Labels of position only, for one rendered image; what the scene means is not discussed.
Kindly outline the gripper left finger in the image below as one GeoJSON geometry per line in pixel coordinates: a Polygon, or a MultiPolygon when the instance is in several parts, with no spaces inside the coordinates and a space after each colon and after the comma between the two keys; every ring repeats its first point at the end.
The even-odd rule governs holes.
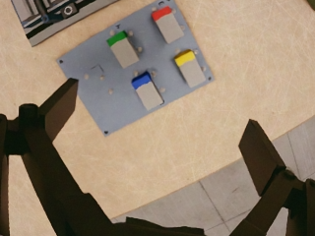
{"type": "Polygon", "coordinates": [[[53,141],[76,110],[79,80],[69,78],[40,106],[14,120],[0,113],[0,236],[10,236],[9,158],[20,155],[57,236],[122,236],[93,195],[84,193],[53,141]]]}

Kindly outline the grey block with green end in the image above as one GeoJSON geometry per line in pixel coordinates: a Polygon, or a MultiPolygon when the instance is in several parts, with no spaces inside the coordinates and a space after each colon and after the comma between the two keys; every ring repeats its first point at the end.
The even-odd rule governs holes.
{"type": "Polygon", "coordinates": [[[123,69],[140,60],[125,30],[108,39],[107,43],[123,69]]]}

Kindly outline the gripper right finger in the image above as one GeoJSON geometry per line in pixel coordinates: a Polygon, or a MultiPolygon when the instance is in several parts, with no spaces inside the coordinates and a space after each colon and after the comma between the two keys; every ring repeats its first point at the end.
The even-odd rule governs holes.
{"type": "Polygon", "coordinates": [[[238,148],[262,198],[229,236],[266,236],[282,207],[285,236],[315,236],[315,180],[298,180],[257,120],[248,120],[238,148]]]}

